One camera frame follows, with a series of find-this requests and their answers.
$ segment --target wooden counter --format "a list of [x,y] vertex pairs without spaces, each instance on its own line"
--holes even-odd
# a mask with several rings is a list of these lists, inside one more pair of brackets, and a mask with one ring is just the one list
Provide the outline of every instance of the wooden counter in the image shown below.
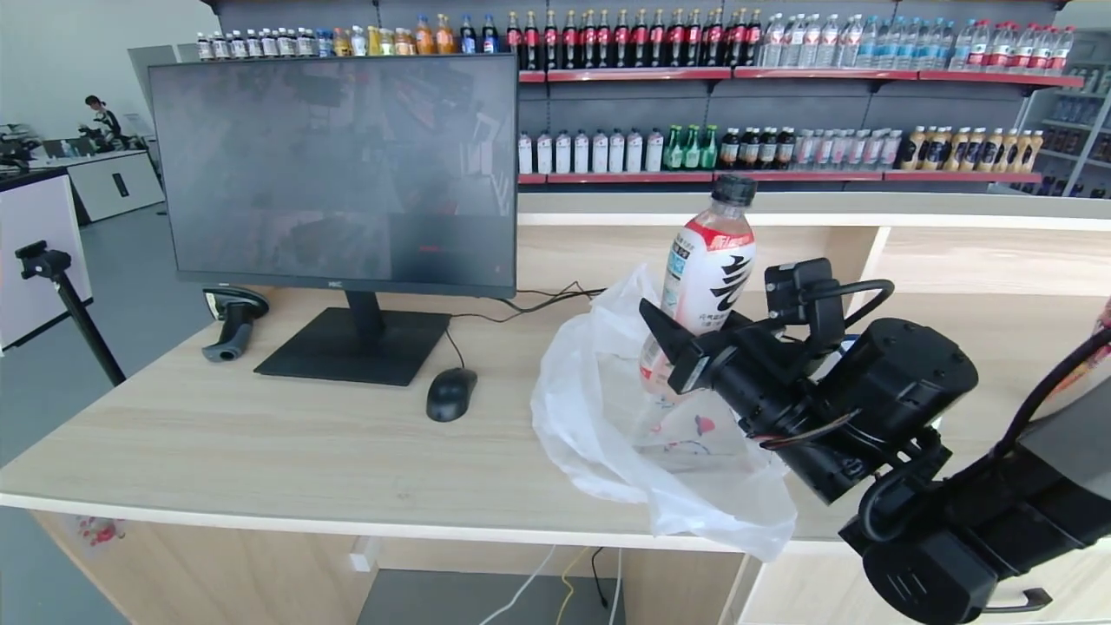
[[[757,229],[759,262],[824,253],[842,280],[894,276],[900,291],[880,314],[933,326],[961,345],[981,383],[944,419],[951,472],[1000,435],[1035,382],[1087,336],[1111,293],[1111,234],[1075,219],[1075,231],[1037,232],[765,225]],[[605,285],[641,261],[659,273],[673,233],[670,224],[522,225],[519,286]],[[761,271],[753,275],[739,308],[763,317]],[[382,300],[412,310],[503,310],[462,298]],[[907,622],[835,540],[860,490],[825,507],[789,476],[795,540],[770,565],[694,536],[651,536],[642,506],[577,491],[536,440],[529,396],[540,356],[584,301],[506,325],[454,320],[452,336],[480,379],[470,411],[451,424],[423,414],[432,377],[458,365],[447,342],[407,389],[251,373],[341,301],[332,291],[273,292],[251,350],[231,364],[201,359],[219,331],[199,333],[0,471],[0,505],[39,511],[54,541],[137,623],[350,624],[379,567],[528,573],[551,544],[561,547],[544,574],[561,572],[580,546],[627,550],[630,624],[673,625],[680,615],[695,625]],[[508,343],[512,350],[494,349]],[[129,520],[127,535],[89,547],[68,515]],[[352,568],[352,553],[359,561],[377,548],[372,571]],[[615,551],[600,558],[603,576],[613,575]],[[1097,548],[1047,565],[1095,582],[1050,576],[1043,585],[1059,601],[1049,608],[983,622],[1111,619],[1111,599],[1097,591],[1111,583],[1109,558]],[[589,575],[589,565],[572,574]],[[999,602],[1028,583],[1003,586]]]

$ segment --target floor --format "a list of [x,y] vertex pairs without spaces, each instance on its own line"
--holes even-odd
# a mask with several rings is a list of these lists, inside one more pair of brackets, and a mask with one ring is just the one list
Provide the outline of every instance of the floor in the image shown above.
[[[81,232],[96,302],[93,321],[124,374],[141,370],[210,323],[198,284],[174,278],[166,216],[150,206]],[[110,389],[67,321],[0,359],[0,466]],[[378,576],[359,625],[479,623],[523,577],[390,571]],[[591,579],[574,579],[563,622],[609,622]],[[613,581],[602,581],[612,596]],[[429,593],[436,601],[428,601]],[[494,625],[554,621],[565,587],[538,578]],[[623,606],[615,623],[624,623]],[[0,508],[0,623],[117,625],[126,621],[23,511]]]

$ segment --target white plastic bag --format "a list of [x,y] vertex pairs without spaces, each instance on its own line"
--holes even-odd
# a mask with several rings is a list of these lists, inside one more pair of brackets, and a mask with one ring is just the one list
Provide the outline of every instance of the white plastic bag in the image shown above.
[[642,390],[642,296],[659,301],[643,264],[563,324],[540,364],[532,427],[579,490],[647,503],[653,535],[689,532],[773,560],[794,531],[787,468],[717,394],[671,405]]

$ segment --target desk drawer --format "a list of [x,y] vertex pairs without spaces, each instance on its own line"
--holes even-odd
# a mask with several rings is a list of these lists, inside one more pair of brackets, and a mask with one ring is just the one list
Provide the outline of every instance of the desk drawer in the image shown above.
[[[1111,553],[1073,552],[999,585],[992,605],[1021,605],[1041,586],[1053,603],[1039,612],[980,617],[975,623],[1111,621]],[[767,565],[741,622],[751,625],[902,625],[914,622],[872,589],[854,554],[783,554]]]

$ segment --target black mouse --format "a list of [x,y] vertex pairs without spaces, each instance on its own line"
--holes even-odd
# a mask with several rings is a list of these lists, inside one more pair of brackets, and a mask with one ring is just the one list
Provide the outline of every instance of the black mouse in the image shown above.
[[463,416],[478,382],[479,375],[470,370],[456,367],[441,372],[428,387],[428,419],[448,423]]

